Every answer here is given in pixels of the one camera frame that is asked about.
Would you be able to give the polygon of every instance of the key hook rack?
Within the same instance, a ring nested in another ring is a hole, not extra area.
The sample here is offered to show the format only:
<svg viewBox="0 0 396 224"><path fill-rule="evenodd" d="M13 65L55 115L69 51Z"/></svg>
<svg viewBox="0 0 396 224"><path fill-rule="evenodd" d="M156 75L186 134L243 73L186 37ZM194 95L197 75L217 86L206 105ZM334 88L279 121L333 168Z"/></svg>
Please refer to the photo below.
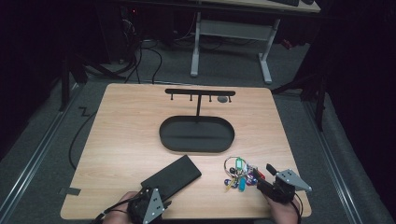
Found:
<svg viewBox="0 0 396 224"><path fill-rule="evenodd" d="M203 96L225 97L224 102L231 103L231 96L235 91L206 91L166 89L165 93L171 95L171 100L176 100L174 95L198 96L195 116L177 115L166 119L160 127L161 142L173 151L181 152L210 152L217 153L228 149L233 143L235 132L233 125L220 117L201 116L201 102Z"/></svg>

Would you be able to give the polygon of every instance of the dark background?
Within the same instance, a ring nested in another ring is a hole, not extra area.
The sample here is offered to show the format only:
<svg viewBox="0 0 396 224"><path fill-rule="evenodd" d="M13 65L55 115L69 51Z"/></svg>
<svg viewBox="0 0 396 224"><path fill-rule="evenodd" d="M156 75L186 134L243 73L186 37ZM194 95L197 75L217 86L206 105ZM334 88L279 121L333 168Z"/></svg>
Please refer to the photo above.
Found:
<svg viewBox="0 0 396 224"><path fill-rule="evenodd" d="M276 42L288 39L293 45L312 44L297 78L320 70L320 60L329 60L324 55L339 49L326 70L327 92L365 171L395 217L395 1L322 0L318 4L323 15L346 21L319 29L315 23L283 20ZM110 8L109 12L103 7L50 1L0 4L0 158L50 96L62 73L66 51L72 49L97 63L124 57L123 46L113 50L117 48L114 43L122 41L116 29L120 25L112 17L117 8ZM145 34L168 45L172 45L174 29L183 33L190 26L174 23L173 18L192 17L191 13L158 9L142 12Z"/></svg>

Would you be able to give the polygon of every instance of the human hand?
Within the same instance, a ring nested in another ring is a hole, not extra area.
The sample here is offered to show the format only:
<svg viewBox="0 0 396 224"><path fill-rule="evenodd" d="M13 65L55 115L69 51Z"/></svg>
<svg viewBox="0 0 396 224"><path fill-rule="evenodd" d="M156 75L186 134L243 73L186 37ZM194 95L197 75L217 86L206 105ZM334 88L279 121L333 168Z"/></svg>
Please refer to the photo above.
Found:
<svg viewBox="0 0 396 224"><path fill-rule="evenodd" d="M297 224L299 221L299 214L296 212L295 208L291 203L277 203L272 199L264 195L271 208L271 214L276 222L276 224ZM300 210L300 204L295 198L292 201L298 210Z"/></svg>
<svg viewBox="0 0 396 224"><path fill-rule="evenodd" d="M129 191L119 200L119 203L130 198L133 198L137 194L137 191ZM131 219L127 213L128 203L120 204L119 206L111 209L105 216L103 224L127 224L131 223Z"/></svg>

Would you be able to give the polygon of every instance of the desk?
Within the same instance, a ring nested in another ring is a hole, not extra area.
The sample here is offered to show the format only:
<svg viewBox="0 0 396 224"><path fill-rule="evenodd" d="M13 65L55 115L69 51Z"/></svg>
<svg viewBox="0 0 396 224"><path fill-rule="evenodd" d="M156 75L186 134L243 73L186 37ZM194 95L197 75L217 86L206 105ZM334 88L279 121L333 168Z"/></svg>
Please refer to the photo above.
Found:
<svg viewBox="0 0 396 224"><path fill-rule="evenodd" d="M195 115L197 98L166 94L166 88L235 91L231 103L203 97L201 115L227 119L235 130L231 147L219 154L189 153L202 176L174 195L163 218L263 218L269 217L267 202L256 187L244 192L225 190L228 176L223 163L240 156L267 176L271 163L279 170L291 168L298 174L290 146L272 94L264 88L166 86L110 84L92 125L71 188L61 211L65 219L91 219L116 203L128 190L140 190L140 183L180 158L184 153L168 150L161 143L159 129L174 115ZM311 214L304 191L303 216Z"/></svg>
<svg viewBox="0 0 396 224"><path fill-rule="evenodd" d="M202 0L199 3L201 4L201 2L231 4L245 7L265 7L270 9L298 11L306 13L320 12L320 7L317 5L316 2L314 2L314 4L312 5L307 5L304 2L300 1L299 6L297 7L291 7L267 0ZM276 19L273 25L253 25L238 22L201 20L201 13L198 12L195 25L195 43L191 61L191 76L198 76L200 36L217 35L266 41L263 52L259 54L259 62L262 67L262 75L264 77L265 83L271 84L272 79L270 71L268 69L267 57L274 42L279 23L280 19Z"/></svg>

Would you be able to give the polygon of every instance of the black oval tray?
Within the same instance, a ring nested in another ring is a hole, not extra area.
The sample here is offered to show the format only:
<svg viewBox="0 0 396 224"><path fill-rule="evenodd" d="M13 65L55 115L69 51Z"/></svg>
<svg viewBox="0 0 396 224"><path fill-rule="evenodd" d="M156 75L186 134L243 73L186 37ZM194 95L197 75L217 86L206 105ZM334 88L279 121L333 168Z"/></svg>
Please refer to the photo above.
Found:
<svg viewBox="0 0 396 224"><path fill-rule="evenodd" d="M207 116L173 116L160 127L161 142L173 151L222 152L233 143L233 126L225 119Z"/></svg>

